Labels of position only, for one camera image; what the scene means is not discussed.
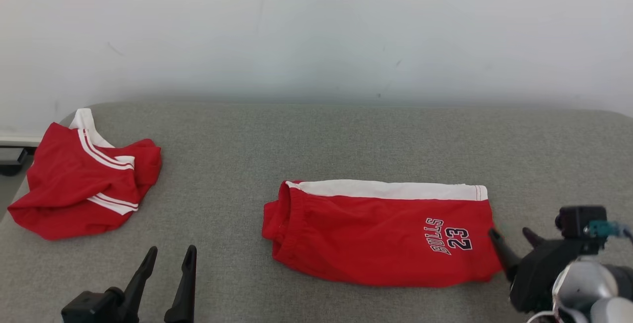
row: cable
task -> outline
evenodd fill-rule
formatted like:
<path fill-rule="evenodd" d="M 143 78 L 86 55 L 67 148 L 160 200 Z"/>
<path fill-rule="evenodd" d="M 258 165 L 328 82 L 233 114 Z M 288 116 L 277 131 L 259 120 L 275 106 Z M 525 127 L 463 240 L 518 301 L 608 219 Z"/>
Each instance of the cable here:
<path fill-rule="evenodd" d="M 629 228 L 626 228 L 622 230 L 622 233 L 624 234 L 624 236 L 628 237 L 631 241 L 631 244 L 633 244 L 633 234 L 631 234 L 631 230 Z"/>
<path fill-rule="evenodd" d="M 535 321 L 536 318 L 545 317 L 545 316 L 555 317 L 554 316 L 554 311 L 544 310 L 542 312 L 539 312 L 539 313 L 535 314 L 534 316 L 531 316 L 531 318 L 526 323 L 535 323 L 536 322 Z"/>

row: gray fabric surface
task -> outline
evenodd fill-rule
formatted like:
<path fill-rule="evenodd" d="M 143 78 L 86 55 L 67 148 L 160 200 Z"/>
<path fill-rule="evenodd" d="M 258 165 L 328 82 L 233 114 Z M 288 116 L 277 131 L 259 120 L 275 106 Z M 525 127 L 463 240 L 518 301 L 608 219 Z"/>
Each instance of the gray fabric surface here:
<path fill-rule="evenodd" d="M 60 322 L 83 290 L 125 287 L 150 246 L 141 322 L 162 322 L 189 244 L 198 248 L 197 322 L 475 322 L 525 317 L 502 275 L 444 289 L 326 282 L 271 259 L 262 207 L 285 179 L 467 183 L 488 187 L 519 253 L 521 226 L 557 237 L 560 206 L 603 204 L 633 224 L 633 120 L 597 111 L 116 103 L 92 107 L 114 145 L 151 138 L 163 170 L 117 231 L 47 242 L 0 224 L 3 322 Z M 27 188 L 23 186 L 18 195 Z M 633 263 L 629 242 L 601 259 Z"/>

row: white trim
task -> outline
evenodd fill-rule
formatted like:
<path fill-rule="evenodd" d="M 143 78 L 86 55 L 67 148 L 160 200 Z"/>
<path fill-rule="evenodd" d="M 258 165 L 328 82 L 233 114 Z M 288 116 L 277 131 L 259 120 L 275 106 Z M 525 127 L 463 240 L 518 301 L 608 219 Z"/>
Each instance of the white trim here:
<path fill-rule="evenodd" d="M 90 133 L 90 139 L 92 143 L 99 147 L 113 147 L 113 145 L 106 141 L 98 132 L 94 126 L 94 118 L 92 117 L 92 110 L 83 107 L 75 111 L 75 117 L 69 126 L 70 129 L 86 129 Z"/>
<path fill-rule="evenodd" d="M 105 194 L 102 194 L 102 193 L 97 193 L 94 196 L 99 198 L 99 199 L 103 199 L 104 201 L 113 202 L 113 203 L 117 203 L 117 204 L 122 204 L 124 206 L 130 206 L 130 207 L 133 207 L 133 208 L 138 208 L 138 203 L 122 201 L 120 199 L 116 199 L 116 198 L 110 197 L 109 195 L 105 195 Z"/>
<path fill-rule="evenodd" d="M 88 137 L 88 131 L 86 129 L 78 129 L 77 135 L 79 136 L 79 142 L 81 146 L 84 148 L 86 154 L 90 155 L 93 159 L 97 160 L 102 165 L 105 165 L 109 168 L 115 168 L 117 170 L 127 170 L 134 169 L 134 165 L 132 163 L 122 163 L 117 161 L 116 159 L 109 158 L 103 152 L 98 151 L 95 147 L 90 143 L 90 138 Z"/>
<path fill-rule="evenodd" d="M 0 145 L 2 146 L 24 146 L 38 147 L 43 136 L 16 136 L 0 134 Z"/>
<path fill-rule="evenodd" d="M 90 150 L 92 150 L 95 154 L 101 156 L 102 158 L 105 158 L 108 161 L 113 161 L 115 163 L 115 165 L 119 165 L 119 166 L 127 166 L 127 165 L 131 165 L 132 168 L 134 168 L 134 156 L 119 156 L 120 158 L 124 158 L 127 159 L 128 161 L 126 162 L 121 162 L 118 161 L 115 158 L 111 158 L 110 156 L 104 154 L 103 152 L 97 150 L 97 148 L 93 145 L 92 139 L 90 138 L 90 132 L 88 132 L 88 129 L 84 130 L 84 133 L 86 134 L 86 140 L 88 140 L 88 147 L 90 147 Z"/>
<path fill-rule="evenodd" d="M 90 198 L 88 198 L 88 200 L 90 202 L 95 203 L 95 204 L 99 204 L 103 208 L 107 208 L 109 210 L 117 212 L 120 215 L 124 215 L 124 214 L 127 214 L 129 212 L 136 212 L 138 210 L 138 208 L 131 208 L 129 206 L 124 206 L 124 205 L 121 205 L 121 204 L 109 203 L 109 202 L 104 201 L 103 199 L 100 199 L 100 198 L 97 198 L 97 197 L 90 197 Z"/>
<path fill-rule="evenodd" d="M 379 181 L 329 180 L 292 183 L 288 187 L 308 194 L 332 197 L 371 197 L 382 199 L 454 199 L 463 201 L 488 200 L 488 190 L 483 185 L 435 184 L 435 183 L 382 183 Z"/>

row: red basketball shorts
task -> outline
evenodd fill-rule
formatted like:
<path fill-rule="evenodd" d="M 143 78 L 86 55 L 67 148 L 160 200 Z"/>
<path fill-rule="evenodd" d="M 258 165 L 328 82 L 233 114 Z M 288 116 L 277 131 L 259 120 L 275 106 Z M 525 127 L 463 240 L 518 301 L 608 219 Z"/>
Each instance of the red basketball shorts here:
<path fill-rule="evenodd" d="M 364 285 L 446 287 L 500 271 L 482 185 L 286 181 L 264 206 L 273 258 Z"/>

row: clothing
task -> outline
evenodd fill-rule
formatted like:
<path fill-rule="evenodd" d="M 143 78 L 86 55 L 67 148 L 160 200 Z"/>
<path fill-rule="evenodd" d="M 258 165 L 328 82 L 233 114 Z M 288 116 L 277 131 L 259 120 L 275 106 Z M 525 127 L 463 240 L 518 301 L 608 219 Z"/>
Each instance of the clothing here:
<path fill-rule="evenodd" d="M 49 126 L 27 172 L 30 192 L 8 208 L 17 224 L 48 240 L 119 228 L 161 168 L 152 140 L 115 148 L 96 131 L 90 109 L 79 109 L 71 128 Z"/>
<path fill-rule="evenodd" d="M 445 287 L 500 271 L 482 185 L 286 181 L 264 206 L 273 257 L 325 280 Z"/>

